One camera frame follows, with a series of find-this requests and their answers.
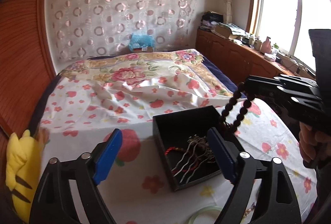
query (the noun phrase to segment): yellow plush toy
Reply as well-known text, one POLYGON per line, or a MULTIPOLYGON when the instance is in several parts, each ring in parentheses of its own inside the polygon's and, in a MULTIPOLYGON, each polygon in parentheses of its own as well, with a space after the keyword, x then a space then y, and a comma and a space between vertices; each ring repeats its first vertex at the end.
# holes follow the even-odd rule
POLYGON ((29 223, 31 205, 36 192, 42 148, 26 130, 19 139, 12 133, 7 145, 6 185, 18 216, 29 223))

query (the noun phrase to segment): window pane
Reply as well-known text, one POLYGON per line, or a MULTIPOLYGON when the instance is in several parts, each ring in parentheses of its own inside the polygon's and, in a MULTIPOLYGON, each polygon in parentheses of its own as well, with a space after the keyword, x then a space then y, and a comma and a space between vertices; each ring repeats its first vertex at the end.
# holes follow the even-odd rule
POLYGON ((297 17, 297 0, 264 0, 259 36, 289 51, 297 17))
POLYGON ((302 18, 294 56, 315 69, 309 29, 331 29, 331 3, 329 0, 302 0, 302 18))

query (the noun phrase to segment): pink vase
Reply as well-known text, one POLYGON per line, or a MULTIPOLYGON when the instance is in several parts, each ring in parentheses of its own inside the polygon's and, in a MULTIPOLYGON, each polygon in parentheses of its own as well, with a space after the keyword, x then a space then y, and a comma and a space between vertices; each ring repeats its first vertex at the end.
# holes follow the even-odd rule
POLYGON ((267 36, 266 40, 262 43, 260 51, 262 53, 271 53, 270 37, 267 36))

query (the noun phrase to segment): window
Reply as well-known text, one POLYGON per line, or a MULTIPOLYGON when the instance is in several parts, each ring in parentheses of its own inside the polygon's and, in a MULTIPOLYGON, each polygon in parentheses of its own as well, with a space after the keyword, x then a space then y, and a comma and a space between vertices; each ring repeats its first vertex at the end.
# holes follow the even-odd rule
POLYGON ((315 71, 309 29, 331 29, 330 0, 260 0, 255 35, 315 71))

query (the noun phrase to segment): open black box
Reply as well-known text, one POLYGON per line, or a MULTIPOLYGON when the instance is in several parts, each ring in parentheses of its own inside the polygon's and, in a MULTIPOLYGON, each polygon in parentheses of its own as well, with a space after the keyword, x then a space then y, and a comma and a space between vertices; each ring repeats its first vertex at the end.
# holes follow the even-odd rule
POLYGON ((179 183, 183 173, 173 177, 171 169, 180 160, 182 154, 164 154, 170 147, 178 147, 186 150, 189 137, 194 136, 195 134, 199 137, 207 136, 207 131, 211 127, 215 127, 219 131, 219 118, 220 114, 213 106, 200 107, 153 117, 153 136, 169 184, 174 191, 199 184, 221 173, 217 163, 206 163, 196 170, 194 176, 187 184, 186 180, 179 183))

